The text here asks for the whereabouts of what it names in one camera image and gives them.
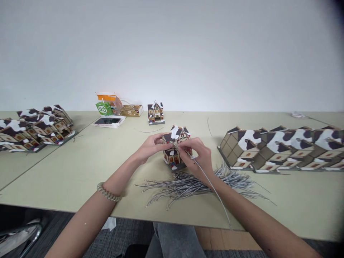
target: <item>table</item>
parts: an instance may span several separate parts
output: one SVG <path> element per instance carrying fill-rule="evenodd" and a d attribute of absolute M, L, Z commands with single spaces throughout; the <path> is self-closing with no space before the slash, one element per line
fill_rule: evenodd
<path fill-rule="evenodd" d="M 68 114 L 74 121 L 73 129 L 77 131 L 83 130 L 86 126 L 100 117 L 99 112 L 97 111 L 68 111 Z M 0 112 L 0 118 L 9 117 L 16 119 L 18 118 L 18 115 L 14 111 Z M 38 153 L 9 153 L 8 151 L 0 152 L 0 190 L 5 188 L 8 184 L 20 177 L 58 148 L 59 147 L 57 146 L 48 145 Z"/>
<path fill-rule="evenodd" d="M 168 112 L 166 124 L 149 126 L 147 114 L 128 117 L 118 129 L 88 126 L 83 137 L 69 141 L 0 192 L 0 203 L 76 212 L 94 193 L 96 185 L 105 181 L 151 134 L 168 132 L 172 125 L 187 126 L 191 137 L 199 137 L 212 150 L 213 168 L 222 158 L 217 150 L 225 133 L 239 126 L 243 129 L 272 129 L 279 125 L 298 128 L 303 125 L 322 128 L 324 123 L 287 113 L 229 113 L 229 112 Z M 268 214 L 300 237 L 339 240 L 343 221 L 342 172 L 288 171 L 290 175 L 262 175 L 246 172 L 253 180 L 269 190 L 256 186 L 255 191 L 273 201 L 252 200 Z M 156 193 L 142 193 L 145 179 L 171 178 L 162 154 L 149 158 L 129 181 L 123 199 L 111 216 L 150 221 L 207 226 L 228 229 L 229 224 L 219 200 L 213 194 L 193 196 L 176 201 L 166 211 L 167 199 L 145 207 Z M 243 230 L 230 215 L 232 229 Z"/>

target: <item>gray wire bundle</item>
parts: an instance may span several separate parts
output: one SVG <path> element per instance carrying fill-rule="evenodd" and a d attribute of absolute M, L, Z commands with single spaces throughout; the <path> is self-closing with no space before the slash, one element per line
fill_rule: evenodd
<path fill-rule="evenodd" d="M 227 185 L 235 189 L 239 194 L 246 198 L 263 198 L 269 200 L 265 196 L 249 189 L 252 188 L 254 184 L 256 184 L 249 175 L 241 175 L 237 171 L 231 170 L 226 164 L 222 164 L 222 166 L 215 170 L 214 173 L 223 182 L 225 182 Z M 146 188 L 142 192 L 150 189 L 162 188 L 162 190 L 159 193 L 155 194 L 147 203 L 147 206 L 149 206 L 152 202 L 159 200 L 161 197 L 168 197 L 172 200 L 167 206 L 167 210 L 169 210 L 171 205 L 176 200 L 184 199 L 193 195 L 212 193 L 212 191 L 201 181 L 199 181 L 194 175 L 179 171 L 173 173 L 173 175 L 173 181 L 145 180 L 149 183 L 136 185 Z"/>

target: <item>forearm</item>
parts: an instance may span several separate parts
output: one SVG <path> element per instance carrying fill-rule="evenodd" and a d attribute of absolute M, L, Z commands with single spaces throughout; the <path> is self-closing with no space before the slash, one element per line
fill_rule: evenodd
<path fill-rule="evenodd" d="M 119 196 L 139 165 L 140 162 L 131 156 L 103 187 Z M 95 192 L 69 221 L 46 257 L 81 257 L 98 235 L 115 204 L 100 192 Z"/>
<path fill-rule="evenodd" d="M 269 257 L 320 257 L 301 238 L 218 177 L 211 181 L 228 210 Z"/>

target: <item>beaded bracelet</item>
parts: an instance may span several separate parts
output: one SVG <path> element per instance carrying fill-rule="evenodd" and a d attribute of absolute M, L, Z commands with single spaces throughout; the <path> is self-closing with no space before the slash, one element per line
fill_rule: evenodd
<path fill-rule="evenodd" d="M 109 191 L 106 191 L 103 187 L 104 182 L 100 182 L 97 185 L 97 191 L 101 192 L 102 195 L 104 195 L 107 199 L 110 201 L 119 202 L 122 199 L 122 195 L 115 196 L 113 193 L 110 193 Z"/>

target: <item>gray pants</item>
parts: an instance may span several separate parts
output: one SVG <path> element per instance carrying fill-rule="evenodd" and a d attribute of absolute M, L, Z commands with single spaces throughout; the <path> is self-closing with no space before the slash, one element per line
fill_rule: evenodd
<path fill-rule="evenodd" d="M 146 258 L 206 257 L 194 227 L 158 222 L 153 225 L 154 235 Z"/>

